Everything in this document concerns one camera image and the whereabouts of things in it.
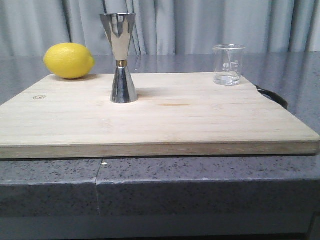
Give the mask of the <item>wooden cutting board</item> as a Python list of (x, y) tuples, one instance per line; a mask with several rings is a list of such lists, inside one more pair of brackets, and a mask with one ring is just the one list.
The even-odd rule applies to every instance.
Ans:
[(319, 135), (247, 79), (140, 73), (138, 100), (110, 101), (114, 76), (49, 75), (0, 107), (3, 159), (316, 154)]

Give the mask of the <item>clear glass beaker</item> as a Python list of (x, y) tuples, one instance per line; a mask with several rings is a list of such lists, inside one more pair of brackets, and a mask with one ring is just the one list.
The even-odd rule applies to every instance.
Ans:
[(240, 44), (219, 44), (214, 52), (214, 83), (235, 86), (240, 83), (245, 46)]

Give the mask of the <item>grey curtain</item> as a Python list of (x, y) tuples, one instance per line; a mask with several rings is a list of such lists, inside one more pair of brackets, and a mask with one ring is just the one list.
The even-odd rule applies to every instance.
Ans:
[(73, 42), (111, 55), (100, 15), (134, 13), (131, 55), (210, 54), (218, 44), (248, 53), (317, 52), (317, 0), (3, 0), (0, 55), (42, 56)]

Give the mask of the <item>yellow lemon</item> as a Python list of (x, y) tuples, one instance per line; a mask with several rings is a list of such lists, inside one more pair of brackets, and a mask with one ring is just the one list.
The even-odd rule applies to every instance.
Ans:
[(43, 57), (43, 63), (58, 77), (78, 79), (92, 70), (95, 59), (84, 45), (67, 42), (50, 47)]

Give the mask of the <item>steel double jigger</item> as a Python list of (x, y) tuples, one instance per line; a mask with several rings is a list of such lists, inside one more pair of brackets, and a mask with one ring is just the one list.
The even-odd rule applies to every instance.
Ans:
[(117, 104), (135, 102), (138, 95), (128, 68), (128, 53), (136, 15), (101, 14), (100, 20), (116, 61), (110, 100)]

